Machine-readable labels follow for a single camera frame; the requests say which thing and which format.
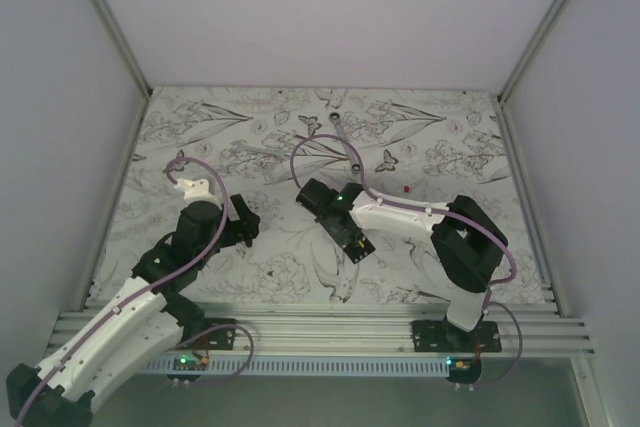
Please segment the black fuse box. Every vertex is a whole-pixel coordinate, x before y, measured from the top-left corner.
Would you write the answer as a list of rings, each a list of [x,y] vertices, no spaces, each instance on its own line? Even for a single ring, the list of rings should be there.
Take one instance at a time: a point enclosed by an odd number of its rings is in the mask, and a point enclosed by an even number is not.
[[[364,244],[362,247],[355,244],[358,240]],[[361,235],[344,244],[342,250],[352,263],[357,264],[374,253],[375,247],[366,236]]]

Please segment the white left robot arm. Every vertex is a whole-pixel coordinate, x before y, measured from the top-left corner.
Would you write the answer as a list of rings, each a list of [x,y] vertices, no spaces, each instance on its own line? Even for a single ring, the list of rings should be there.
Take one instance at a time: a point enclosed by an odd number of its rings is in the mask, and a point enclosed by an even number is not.
[[[70,341],[36,366],[19,364],[6,378],[8,407],[19,426],[88,426],[106,399],[155,357],[176,350],[176,379],[206,371],[214,350],[234,345],[233,319],[208,319],[181,292],[210,257],[252,245],[259,216],[239,195],[226,209],[199,200],[176,228],[144,253],[112,300]]]

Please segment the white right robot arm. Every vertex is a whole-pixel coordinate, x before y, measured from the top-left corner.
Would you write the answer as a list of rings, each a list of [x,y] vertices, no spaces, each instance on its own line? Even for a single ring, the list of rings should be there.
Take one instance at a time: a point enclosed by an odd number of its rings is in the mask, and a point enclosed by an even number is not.
[[[449,302],[445,343],[462,352],[477,342],[477,325],[494,272],[507,255],[508,240],[472,198],[458,195],[449,203],[407,201],[358,183],[337,191],[310,179],[296,202],[354,264],[375,251],[366,236],[369,231],[427,243],[445,276],[444,299]]]

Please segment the clear plastic fuse cover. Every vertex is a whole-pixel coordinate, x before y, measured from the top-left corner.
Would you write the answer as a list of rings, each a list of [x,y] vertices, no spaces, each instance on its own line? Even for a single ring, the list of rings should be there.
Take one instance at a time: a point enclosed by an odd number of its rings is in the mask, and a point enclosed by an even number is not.
[[[262,165],[266,185],[277,185],[288,180],[289,169],[283,162],[265,162]]]

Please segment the silver ratchet wrench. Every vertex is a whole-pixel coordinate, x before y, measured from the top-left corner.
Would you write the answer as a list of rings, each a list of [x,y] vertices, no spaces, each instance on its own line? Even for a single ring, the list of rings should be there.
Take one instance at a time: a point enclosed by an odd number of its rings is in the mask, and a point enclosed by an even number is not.
[[[337,111],[333,111],[329,114],[329,121],[333,125],[336,136],[341,140],[342,144],[345,146],[345,152],[349,159],[350,171],[353,175],[359,175],[362,173],[362,165],[359,160],[359,156],[354,148],[354,146],[350,143],[347,138],[346,131],[344,130],[341,115]]]

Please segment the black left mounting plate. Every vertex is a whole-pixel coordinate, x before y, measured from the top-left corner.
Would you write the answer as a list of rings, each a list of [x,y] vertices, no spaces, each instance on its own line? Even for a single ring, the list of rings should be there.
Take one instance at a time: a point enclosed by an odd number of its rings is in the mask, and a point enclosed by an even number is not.
[[[194,331],[185,333],[178,350],[208,352],[230,351],[236,337],[236,320],[233,318],[205,318]]]

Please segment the black mounting plate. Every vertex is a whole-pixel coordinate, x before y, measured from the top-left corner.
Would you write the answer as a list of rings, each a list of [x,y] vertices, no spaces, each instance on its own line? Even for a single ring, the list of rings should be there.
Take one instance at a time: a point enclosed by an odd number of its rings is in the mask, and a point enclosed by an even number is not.
[[[185,333],[178,350],[208,352],[230,351],[236,337],[236,320],[233,318],[205,318],[194,331]]]
[[[461,330],[447,320],[415,320],[410,324],[415,352],[427,353],[499,353],[502,351],[498,326],[492,321],[480,321],[470,332]]]

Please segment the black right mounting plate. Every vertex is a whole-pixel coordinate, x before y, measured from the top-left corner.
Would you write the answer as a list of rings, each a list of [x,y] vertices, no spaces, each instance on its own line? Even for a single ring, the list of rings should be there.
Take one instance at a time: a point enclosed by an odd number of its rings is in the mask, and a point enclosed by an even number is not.
[[[492,321],[480,321],[470,332],[461,330],[447,320],[415,320],[410,324],[415,352],[427,353],[499,353],[502,351],[498,326]]]

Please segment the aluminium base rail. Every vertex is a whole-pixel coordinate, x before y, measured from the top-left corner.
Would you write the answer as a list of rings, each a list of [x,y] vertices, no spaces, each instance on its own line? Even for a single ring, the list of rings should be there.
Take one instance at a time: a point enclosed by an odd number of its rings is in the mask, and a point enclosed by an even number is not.
[[[440,320],[434,304],[204,303],[208,317],[233,318],[247,328],[259,354],[404,355],[414,352],[410,323]],[[584,322],[563,317],[554,303],[511,305],[530,358],[592,356]]]

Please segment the aluminium frame post right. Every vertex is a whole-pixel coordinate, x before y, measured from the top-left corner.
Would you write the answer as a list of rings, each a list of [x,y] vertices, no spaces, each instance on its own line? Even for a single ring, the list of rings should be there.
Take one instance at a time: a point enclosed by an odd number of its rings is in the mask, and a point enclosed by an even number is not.
[[[531,39],[527,43],[525,50],[513,68],[504,87],[497,96],[498,105],[501,108],[506,105],[509,98],[514,94],[520,81],[529,69],[539,50],[544,45],[554,26],[560,20],[570,1],[571,0],[553,0],[551,2],[542,20],[536,27]]]

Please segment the aluminium frame post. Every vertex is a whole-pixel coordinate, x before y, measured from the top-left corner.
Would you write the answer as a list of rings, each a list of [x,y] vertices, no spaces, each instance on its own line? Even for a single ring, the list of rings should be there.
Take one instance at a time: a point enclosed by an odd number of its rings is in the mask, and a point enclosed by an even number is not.
[[[113,46],[139,92],[149,98],[153,92],[107,0],[89,0]]]
[[[509,98],[514,94],[520,81],[529,69],[539,50],[544,45],[554,26],[560,20],[570,1],[571,0],[553,0],[551,2],[542,20],[536,27],[531,39],[527,43],[525,50],[513,68],[504,87],[497,96],[498,105],[501,108],[506,105]]]

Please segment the aluminium frame post left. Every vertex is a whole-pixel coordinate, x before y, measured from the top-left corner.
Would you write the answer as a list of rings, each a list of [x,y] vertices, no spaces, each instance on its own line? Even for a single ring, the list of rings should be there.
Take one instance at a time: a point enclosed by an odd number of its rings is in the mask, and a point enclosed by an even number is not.
[[[139,92],[149,98],[153,92],[107,0],[89,0],[113,46]]]

